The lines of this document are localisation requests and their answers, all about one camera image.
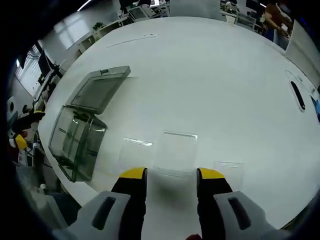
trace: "clear plastic box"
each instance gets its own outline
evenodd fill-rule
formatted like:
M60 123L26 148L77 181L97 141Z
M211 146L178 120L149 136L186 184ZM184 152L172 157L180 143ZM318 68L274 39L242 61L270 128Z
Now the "clear plastic box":
M94 114L63 106L49 142L51 154L72 182L92 179L98 151L107 129Z

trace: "desk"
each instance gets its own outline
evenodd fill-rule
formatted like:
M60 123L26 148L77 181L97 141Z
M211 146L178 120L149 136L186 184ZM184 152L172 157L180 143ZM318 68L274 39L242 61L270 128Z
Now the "desk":
M113 21L113 22L109 23L108 25L98 29L95 33L93 33L94 39L97 41L97 40L101 39L103 36L105 36L106 34L110 33L112 30L117 29L119 27L123 27L124 22L129 19L130 19L129 16L125 16L121 19Z
M157 36L144 38L151 34ZM286 71L309 80L278 49L252 31L206 18L165 17L116 29L74 62L49 99L38 127L47 158L83 206L116 182L124 137L156 147L164 131L197 134L195 168L243 163L240 190L281 228L318 190L320 125L303 88L305 112L299 110ZM131 74L98 115L108 130L92 181L69 182L48 148L58 113L88 73L126 65ZM132 164L152 167L151 159Z
M237 17L237 14L229 13L229 12L226 12L226 11L223 11L223 10L220 10L220 13L222 15L226 15L226 16L229 16L229 17L234 17L234 18Z

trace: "transparent container lid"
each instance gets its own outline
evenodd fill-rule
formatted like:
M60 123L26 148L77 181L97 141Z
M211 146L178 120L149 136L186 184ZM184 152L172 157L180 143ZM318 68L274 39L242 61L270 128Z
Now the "transparent container lid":
M49 142L49 149L72 182L92 179L107 126L94 114L63 106Z
M130 72L129 66L118 66L89 73L65 105L101 114Z

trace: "white wall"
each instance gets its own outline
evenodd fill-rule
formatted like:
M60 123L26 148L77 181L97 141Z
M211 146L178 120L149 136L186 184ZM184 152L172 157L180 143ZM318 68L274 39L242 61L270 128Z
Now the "white wall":
M8 82L8 93L7 98L14 96L15 102L17 104L18 114L22 113L22 108L27 105L29 108L32 107L33 97L28 93L28 91L21 85L18 79L13 75Z
M320 86L320 53L304 28L294 20L285 56L318 88Z
M64 60L74 61L75 55L78 50L78 41L73 41L72 37L77 34L76 32L92 32L93 26L97 22L102 22L107 25L118 19L117 12L120 10L119 0L106 0L100 2L86 10L75 12L66 17L61 23L64 24L66 29L59 32L58 27L61 23L57 24L45 38L41 40L43 49L48 53L50 58L57 64L61 64ZM71 38L72 46L68 42L62 40Z

